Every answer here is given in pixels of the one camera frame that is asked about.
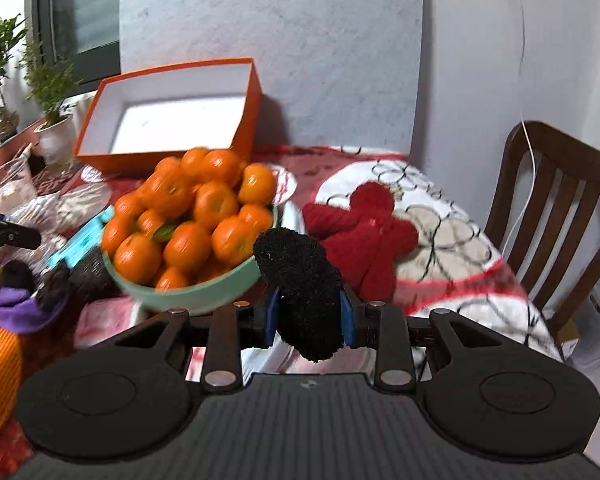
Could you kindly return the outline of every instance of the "wooden chair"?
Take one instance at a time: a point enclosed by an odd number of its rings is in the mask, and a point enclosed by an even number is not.
[[[547,124],[529,121],[525,122],[525,126],[534,153],[541,153],[542,159],[537,170],[536,185],[531,200],[522,222],[520,222],[520,228],[508,258],[508,263],[515,273],[520,270],[520,265],[529,250],[549,197],[555,172],[561,170],[563,173],[538,248],[530,256],[531,263],[521,280],[522,286],[527,292],[531,292],[538,282],[551,255],[560,230],[565,223],[569,208],[573,203],[578,184],[580,181],[586,183],[580,203],[568,227],[567,235],[562,242],[558,255],[538,294],[532,298],[536,307],[542,309],[564,277],[598,203],[600,196],[600,152]],[[528,145],[525,133],[522,125],[519,124],[507,137],[500,176],[498,177],[498,186],[493,197],[487,227],[484,230],[496,247],[501,246],[505,236],[518,168],[527,152]],[[599,278],[600,248],[566,299],[556,308],[554,316],[548,321],[549,330],[554,337],[575,314]]]

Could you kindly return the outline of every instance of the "glass cup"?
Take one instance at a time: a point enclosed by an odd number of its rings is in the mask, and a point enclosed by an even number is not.
[[[8,214],[37,196],[27,157],[20,156],[0,166],[0,213]]]

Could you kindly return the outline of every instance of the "table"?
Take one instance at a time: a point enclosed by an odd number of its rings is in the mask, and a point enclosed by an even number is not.
[[[539,311],[533,306],[500,253],[462,208],[416,167],[405,155],[365,148],[293,146],[259,149],[254,160],[285,166],[296,175],[298,188],[292,201],[346,207],[359,184],[375,180],[388,187],[395,199],[394,214],[417,226],[419,248],[397,263],[394,303],[409,316],[428,316],[445,307],[560,359]],[[93,178],[77,173],[64,190]],[[113,179],[111,201],[135,189],[139,182]],[[256,286],[250,294],[262,290]],[[81,306],[69,306],[57,322],[41,333],[22,339],[26,378],[73,350],[73,330]],[[414,350],[414,361],[424,371],[424,352]],[[275,370],[286,373],[370,372],[374,351],[342,349],[333,358],[311,363],[290,349],[280,353]],[[203,349],[194,353],[192,366],[202,365]],[[17,423],[11,420],[0,432],[0,478],[30,456]]]

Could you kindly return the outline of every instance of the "green bowl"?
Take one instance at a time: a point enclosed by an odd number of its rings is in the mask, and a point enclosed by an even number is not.
[[[273,208],[273,225],[278,224],[278,210]],[[219,306],[231,303],[249,290],[260,277],[254,256],[229,272],[199,285],[177,290],[156,292],[150,286],[136,285],[118,274],[106,253],[104,264],[120,289],[142,303],[148,310],[163,312],[173,307],[186,308],[193,315],[206,314]]]

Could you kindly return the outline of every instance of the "white flower pot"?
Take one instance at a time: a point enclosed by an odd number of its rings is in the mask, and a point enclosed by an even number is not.
[[[64,116],[62,121],[48,128],[41,124],[36,128],[40,137],[45,164],[61,165],[71,161],[75,145],[75,127],[71,116]]]

